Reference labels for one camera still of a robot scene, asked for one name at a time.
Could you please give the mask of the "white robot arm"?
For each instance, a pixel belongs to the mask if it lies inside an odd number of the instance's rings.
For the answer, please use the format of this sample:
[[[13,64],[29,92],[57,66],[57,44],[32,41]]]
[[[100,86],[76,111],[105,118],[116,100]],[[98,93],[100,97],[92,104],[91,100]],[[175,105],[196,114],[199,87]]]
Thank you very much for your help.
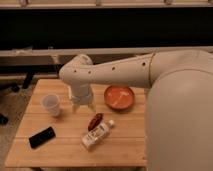
[[[88,100],[92,83],[147,88],[148,171],[213,171],[213,53],[158,52],[98,65],[78,55],[59,75],[77,103]]]

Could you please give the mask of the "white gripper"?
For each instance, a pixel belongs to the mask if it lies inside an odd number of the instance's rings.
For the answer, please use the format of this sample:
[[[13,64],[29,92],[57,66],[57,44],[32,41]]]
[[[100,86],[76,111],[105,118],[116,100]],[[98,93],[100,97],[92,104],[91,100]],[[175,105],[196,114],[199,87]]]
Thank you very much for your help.
[[[75,104],[72,106],[73,113],[77,112],[78,105],[88,105],[89,109],[96,113],[95,105],[91,103],[93,101],[93,92],[89,84],[71,85],[69,87],[69,99]]]

